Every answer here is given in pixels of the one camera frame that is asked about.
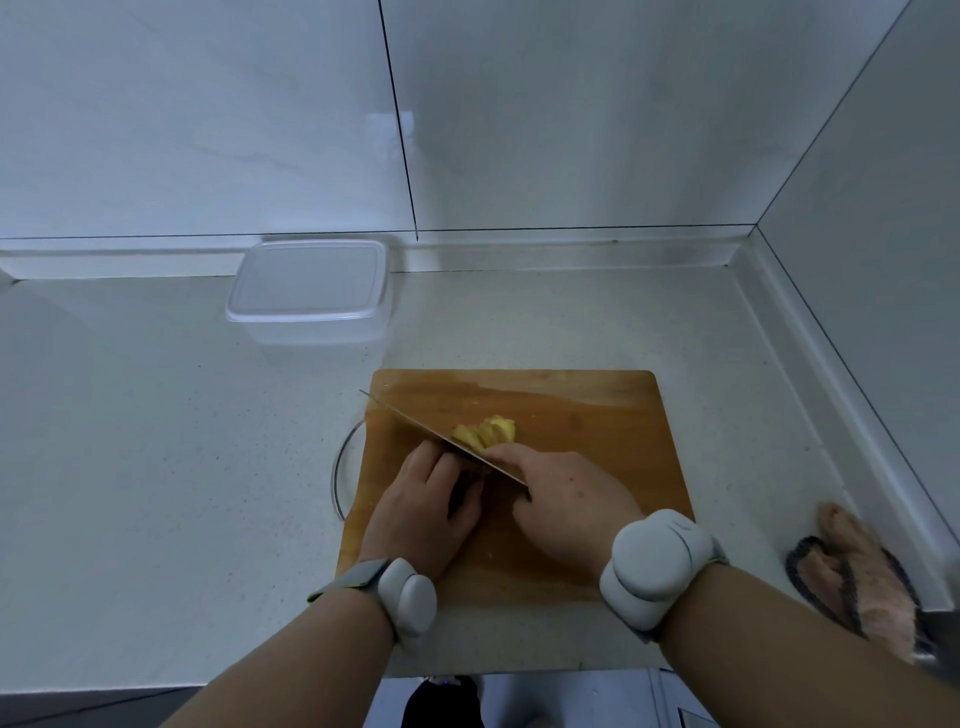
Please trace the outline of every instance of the kitchen knife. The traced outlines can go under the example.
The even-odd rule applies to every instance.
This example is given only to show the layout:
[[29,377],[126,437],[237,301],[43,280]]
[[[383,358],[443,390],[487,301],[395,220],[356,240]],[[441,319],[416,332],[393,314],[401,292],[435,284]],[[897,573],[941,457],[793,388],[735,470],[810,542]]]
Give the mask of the kitchen knife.
[[424,432],[428,433],[431,437],[436,438],[437,440],[443,440],[445,443],[447,443],[447,444],[450,445],[451,447],[456,448],[457,450],[459,450],[461,453],[463,453],[463,454],[465,454],[465,455],[468,455],[471,459],[473,459],[473,460],[479,460],[481,463],[483,463],[484,465],[487,465],[487,466],[493,468],[493,469],[496,470],[498,473],[503,473],[504,475],[506,475],[507,477],[509,477],[511,480],[515,480],[517,483],[519,483],[520,485],[522,485],[524,488],[527,487],[527,484],[524,483],[524,482],[523,482],[520,478],[518,478],[516,475],[514,475],[513,473],[510,473],[509,471],[505,471],[503,468],[501,468],[501,467],[498,466],[498,465],[494,465],[494,463],[492,463],[490,460],[488,460],[487,458],[485,458],[483,455],[478,455],[476,452],[474,452],[474,451],[471,450],[470,448],[467,448],[466,446],[461,445],[460,443],[458,443],[456,440],[453,440],[452,438],[449,438],[449,437],[446,437],[445,435],[440,434],[440,433],[439,433],[437,430],[435,430],[433,427],[430,427],[430,426],[428,426],[428,425],[425,425],[424,423],[422,423],[422,422],[421,422],[420,420],[418,420],[417,418],[411,417],[411,416],[408,415],[406,412],[402,412],[402,411],[398,410],[396,407],[394,407],[394,406],[392,406],[392,405],[390,405],[390,404],[387,404],[387,402],[378,400],[378,399],[377,399],[376,397],[374,397],[370,392],[365,392],[365,391],[362,390],[362,389],[360,390],[360,392],[361,392],[362,394],[367,395],[367,397],[369,397],[372,401],[374,401],[374,402],[376,402],[377,404],[379,404],[379,405],[380,405],[381,407],[383,407],[384,409],[389,409],[391,412],[393,412],[395,415],[397,415],[401,420],[405,420],[405,421],[407,421],[408,423],[410,423],[411,425],[415,425],[416,427],[418,427],[419,429],[421,429],[421,430],[423,430]]

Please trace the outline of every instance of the countertop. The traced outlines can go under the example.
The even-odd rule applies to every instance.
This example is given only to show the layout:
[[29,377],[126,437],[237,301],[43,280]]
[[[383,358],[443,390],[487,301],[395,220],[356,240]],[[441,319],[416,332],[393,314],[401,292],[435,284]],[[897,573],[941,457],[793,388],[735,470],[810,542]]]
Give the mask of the countertop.
[[[791,594],[783,555],[845,499],[726,267],[395,274],[388,338],[336,349],[256,346],[230,283],[0,293],[0,692],[203,684],[289,621],[333,573],[330,465],[381,366],[653,371],[698,521]],[[390,674],[654,665],[580,604],[441,612]]]

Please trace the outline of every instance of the white wrist device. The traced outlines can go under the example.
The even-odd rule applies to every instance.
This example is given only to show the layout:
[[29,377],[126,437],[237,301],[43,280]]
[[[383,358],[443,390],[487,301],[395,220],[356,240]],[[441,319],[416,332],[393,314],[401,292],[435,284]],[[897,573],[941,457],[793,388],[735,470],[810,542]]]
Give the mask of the white wrist device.
[[677,511],[656,511],[620,529],[600,577],[600,594],[649,642],[677,597],[713,561],[727,563],[727,558],[703,528]]
[[334,589],[359,589],[374,595],[405,649],[416,648],[437,615],[433,582],[418,574],[405,559],[376,559],[354,564],[306,600],[313,601]]

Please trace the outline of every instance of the cutting board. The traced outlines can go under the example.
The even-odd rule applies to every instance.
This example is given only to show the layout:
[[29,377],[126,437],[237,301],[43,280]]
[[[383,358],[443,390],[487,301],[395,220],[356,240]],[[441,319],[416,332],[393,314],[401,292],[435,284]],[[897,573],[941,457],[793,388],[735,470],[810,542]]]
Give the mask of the cutting board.
[[[644,513],[673,508],[693,518],[657,380],[651,372],[593,370],[403,370],[373,375],[371,393],[438,432],[491,415],[516,420],[516,440],[576,450],[619,478]],[[356,498],[344,524],[337,573],[356,562],[373,508],[423,433],[371,402]],[[437,584],[442,606],[596,600],[585,573],[557,564],[514,523],[523,489],[487,478],[483,517]]]

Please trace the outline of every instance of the plastic container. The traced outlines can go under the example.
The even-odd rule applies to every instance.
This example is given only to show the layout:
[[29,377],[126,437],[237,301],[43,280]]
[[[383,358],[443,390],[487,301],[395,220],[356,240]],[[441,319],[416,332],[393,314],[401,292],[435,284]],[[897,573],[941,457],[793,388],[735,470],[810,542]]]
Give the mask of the plastic container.
[[383,243],[280,241],[244,255],[227,318],[261,344],[352,344],[383,336],[392,306]]

